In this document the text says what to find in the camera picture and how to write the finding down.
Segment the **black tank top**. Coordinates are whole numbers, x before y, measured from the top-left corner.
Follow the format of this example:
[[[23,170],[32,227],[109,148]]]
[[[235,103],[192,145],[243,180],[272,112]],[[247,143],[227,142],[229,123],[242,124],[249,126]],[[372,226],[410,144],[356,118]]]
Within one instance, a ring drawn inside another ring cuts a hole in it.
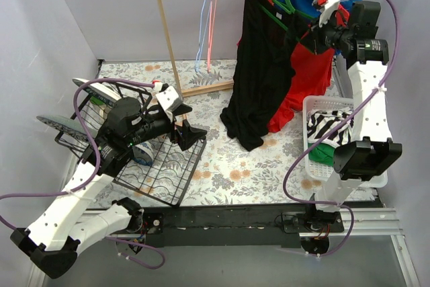
[[[269,0],[245,0],[232,96],[220,115],[229,138],[247,151],[263,144],[268,124],[296,74],[291,56],[308,26]]]

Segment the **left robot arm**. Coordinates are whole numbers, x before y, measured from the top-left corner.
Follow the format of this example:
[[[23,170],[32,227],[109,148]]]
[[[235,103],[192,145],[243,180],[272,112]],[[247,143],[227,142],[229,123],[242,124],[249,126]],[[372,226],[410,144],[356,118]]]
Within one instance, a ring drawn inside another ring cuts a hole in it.
[[[84,250],[106,236],[122,230],[136,233],[145,228],[142,207],[130,198],[115,200],[101,214],[78,221],[96,195],[134,158],[137,145],[166,134],[186,151],[207,134],[188,121],[176,125],[164,111],[145,114],[133,97],[119,99],[97,133],[83,126],[79,130],[89,135],[90,145],[72,178],[36,221],[26,228],[14,229],[10,236],[52,279],[65,274]]]

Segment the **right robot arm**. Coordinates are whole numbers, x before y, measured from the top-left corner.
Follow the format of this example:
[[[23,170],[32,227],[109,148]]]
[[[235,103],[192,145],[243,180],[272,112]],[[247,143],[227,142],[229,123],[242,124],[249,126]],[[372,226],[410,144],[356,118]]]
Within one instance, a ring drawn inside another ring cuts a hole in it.
[[[337,24],[340,0],[315,0],[321,15],[312,26],[315,48],[341,51],[353,90],[350,113],[336,112],[338,120],[315,122],[308,138],[309,151],[324,140],[340,139],[333,152],[333,172],[309,201],[305,226],[319,231],[335,224],[350,193],[359,188],[382,188],[388,168],[402,155],[402,145],[392,139],[386,115],[385,78],[389,72],[388,43],[376,38],[381,6],[378,2],[353,4],[346,26]]]

